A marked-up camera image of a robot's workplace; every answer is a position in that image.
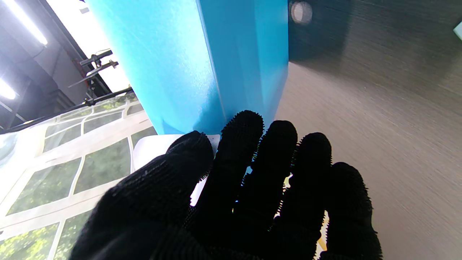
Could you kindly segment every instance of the ceiling light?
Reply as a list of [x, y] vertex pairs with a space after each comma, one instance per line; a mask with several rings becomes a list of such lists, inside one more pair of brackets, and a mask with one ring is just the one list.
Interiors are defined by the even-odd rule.
[[7, 99], [14, 99], [16, 97], [15, 91], [2, 79], [0, 79], [0, 95]]
[[10, 8], [11, 12], [24, 24], [24, 26], [32, 33], [32, 35], [37, 38], [39, 42], [43, 45], [47, 45], [48, 41], [37, 28], [37, 26], [32, 22], [32, 20], [24, 13], [18, 4], [14, 0], [3, 0], [3, 2]]

